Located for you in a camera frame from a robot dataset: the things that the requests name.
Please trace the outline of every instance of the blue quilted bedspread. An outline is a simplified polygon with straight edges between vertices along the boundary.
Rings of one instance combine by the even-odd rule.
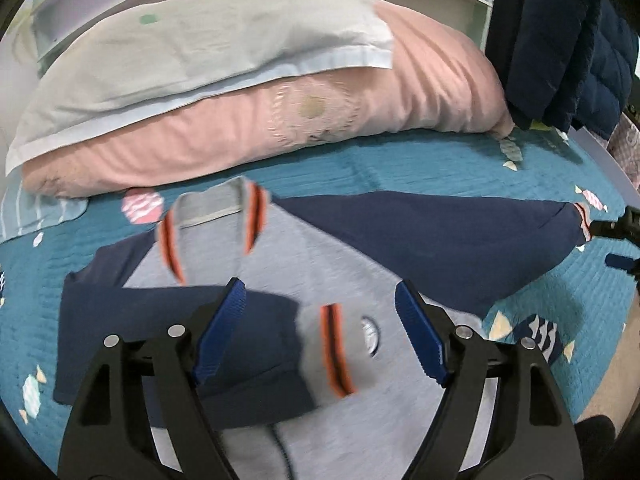
[[[516,132],[511,139],[498,143],[488,136],[427,130],[386,134],[307,148],[156,191],[167,208],[185,191],[203,190],[243,173],[283,197],[386,189],[588,199],[595,219],[617,218],[623,211],[619,194],[572,141],[564,142],[554,132]],[[53,469],[70,412],[51,398],[63,279],[85,266],[97,248],[149,229],[148,224],[127,219],[123,197],[124,193],[96,197],[79,219],[0,246],[0,397]],[[632,279],[605,267],[604,258],[609,251],[638,257],[627,242],[596,239],[581,249],[496,304],[484,320],[487,333],[497,339],[513,339],[533,328],[537,340],[552,336],[552,369],[574,418],[609,365],[634,293]]]

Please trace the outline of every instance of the white pillowcase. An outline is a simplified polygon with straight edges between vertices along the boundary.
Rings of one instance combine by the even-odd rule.
[[[218,85],[207,94],[206,86],[279,61],[267,80],[348,66],[391,68],[392,44],[372,0],[167,0],[124,10],[75,40],[44,75],[18,124],[6,173],[62,146],[230,91]],[[265,81],[241,82],[233,89]],[[180,99],[168,98],[175,95]]]

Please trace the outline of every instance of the metal screw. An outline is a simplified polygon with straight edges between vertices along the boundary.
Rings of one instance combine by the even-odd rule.
[[[474,331],[471,330],[466,325],[460,325],[456,327],[456,335],[460,339],[471,339],[471,336],[474,334]]]
[[[180,337],[186,332],[185,327],[182,325],[171,325],[169,330],[166,331],[171,337]]]
[[[523,337],[520,340],[520,344],[527,350],[533,350],[536,347],[536,342],[530,337]]]
[[[120,338],[118,336],[116,336],[115,334],[111,334],[104,338],[103,343],[107,348],[112,348],[116,346],[119,341],[120,341]]]

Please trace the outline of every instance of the jacket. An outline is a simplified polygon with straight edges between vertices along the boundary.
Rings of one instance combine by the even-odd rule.
[[[613,0],[524,0],[505,88],[514,122],[605,137],[631,91],[638,34]]]

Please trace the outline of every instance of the blue striped fabric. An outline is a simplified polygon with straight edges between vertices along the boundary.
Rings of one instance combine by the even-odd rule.
[[[6,191],[0,202],[0,244],[78,218],[86,205],[85,198],[54,198],[26,192],[17,168],[6,178]]]

